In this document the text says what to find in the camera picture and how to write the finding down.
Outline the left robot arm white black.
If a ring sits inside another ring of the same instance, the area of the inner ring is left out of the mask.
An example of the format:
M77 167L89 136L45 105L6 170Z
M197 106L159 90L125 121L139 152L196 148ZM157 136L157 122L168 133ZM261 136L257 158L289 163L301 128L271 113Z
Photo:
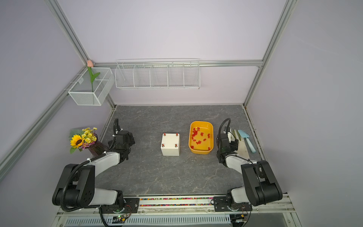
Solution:
M102 155L81 164L68 164L63 169L55 188L52 203L65 212L79 209L114 206L123 211L126 201L120 190L98 189L95 178L107 169L129 159L131 146L135 144L131 132L123 130L119 119L113 123L113 140Z

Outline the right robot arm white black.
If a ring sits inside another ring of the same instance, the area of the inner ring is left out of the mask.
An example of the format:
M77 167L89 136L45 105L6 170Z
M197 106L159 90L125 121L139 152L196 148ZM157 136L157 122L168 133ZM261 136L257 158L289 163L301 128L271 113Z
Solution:
M231 119L227 118L218 129L216 157L220 164L242 174L244 183L242 187L227 191L227 208L236 211L246 203L256 207L283 199L281 187L267 161L252 161L237 154L237 141L229 139L230 123Z

